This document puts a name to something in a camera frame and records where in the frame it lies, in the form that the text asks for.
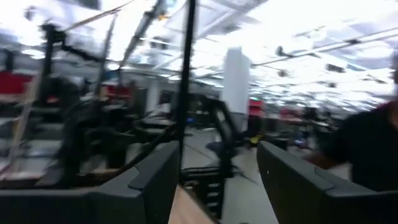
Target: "person's arm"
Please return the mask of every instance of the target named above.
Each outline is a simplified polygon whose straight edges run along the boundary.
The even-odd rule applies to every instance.
[[[351,127],[353,125],[352,117],[345,120],[341,128],[331,135],[330,142],[325,147],[305,156],[304,159],[322,169],[330,169],[347,162],[349,154],[347,140],[352,137]]]

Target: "wooden desk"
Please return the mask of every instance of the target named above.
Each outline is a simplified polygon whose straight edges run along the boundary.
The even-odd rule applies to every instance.
[[[216,224],[180,186],[174,195],[169,224]]]

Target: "white column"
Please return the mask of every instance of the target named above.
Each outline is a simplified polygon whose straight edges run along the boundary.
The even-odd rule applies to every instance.
[[[249,103],[250,60],[242,47],[228,49],[224,61],[221,99],[228,105],[238,128],[246,129]]]
[[[147,102],[145,112],[156,108],[160,98],[160,83],[157,80],[151,80],[148,86]]]

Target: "black shirt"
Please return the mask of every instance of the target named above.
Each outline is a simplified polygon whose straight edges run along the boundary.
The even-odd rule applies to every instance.
[[[322,153],[352,163],[354,183],[375,191],[398,190],[398,130],[389,121],[388,106],[346,119]]]

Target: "ceiling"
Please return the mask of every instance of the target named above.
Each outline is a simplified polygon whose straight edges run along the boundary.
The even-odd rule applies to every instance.
[[[127,0],[16,2],[0,3],[3,4],[0,9],[7,9],[0,13],[0,43],[21,50],[20,67],[37,69],[36,59],[43,57],[39,46],[44,42],[37,26],[43,21],[50,20],[65,29]],[[167,16],[153,21],[141,37],[142,42],[125,66],[126,73],[178,81],[187,4],[184,0],[166,3]],[[251,94],[268,102],[280,105],[326,102],[347,110],[367,109],[394,92],[389,58],[398,45],[396,1],[201,0],[199,3],[192,57],[193,79],[197,83],[216,90],[222,88],[223,77],[228,75],[223,73],[224,55],[231,44],[239,44],[252,62]],[[135,0],[119,13],[111,39],[109,68],[122,59],[144,11],[153,4],[151,0]],[[24,13],[30,6],[34,6],[35,13],[28,21]],[[99,55],[111,19],[104,17],[71,30],[70,45]],[[279,46],[283,48],[283,56],[276,54]],[[62,52],[56,57],[64,71],[76,75],[90,76],[96,67]],[[340,72],[334,72],[330,65]]]

